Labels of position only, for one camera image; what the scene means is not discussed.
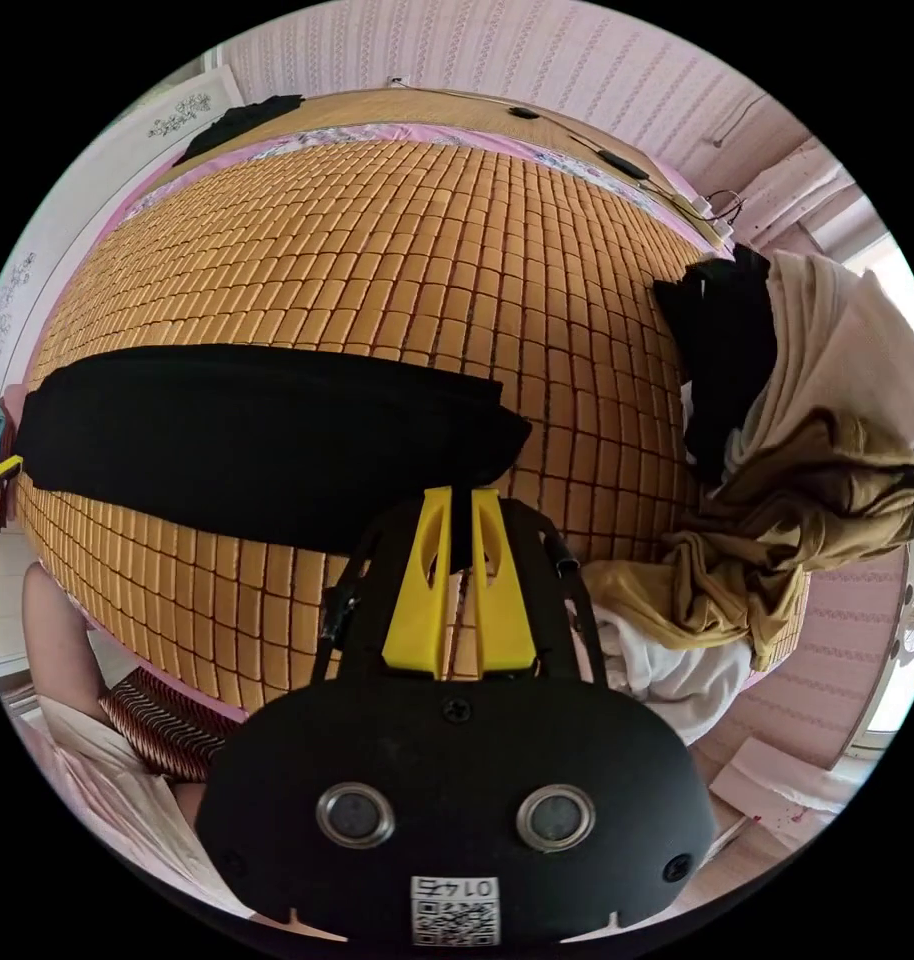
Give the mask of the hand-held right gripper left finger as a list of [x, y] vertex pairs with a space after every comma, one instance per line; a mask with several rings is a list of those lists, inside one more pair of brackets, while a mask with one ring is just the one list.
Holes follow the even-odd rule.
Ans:
[[443, 671], [452, 546], [452, 492], [424, 492], [400, 589], [382, 648], [396, 671]]

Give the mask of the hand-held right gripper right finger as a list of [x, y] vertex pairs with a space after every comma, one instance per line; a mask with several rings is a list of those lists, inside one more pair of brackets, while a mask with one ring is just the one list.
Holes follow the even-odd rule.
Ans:
[[471, 494], [471, 530], [478, 672], [529, 674], [536, 648], [497, 490]]

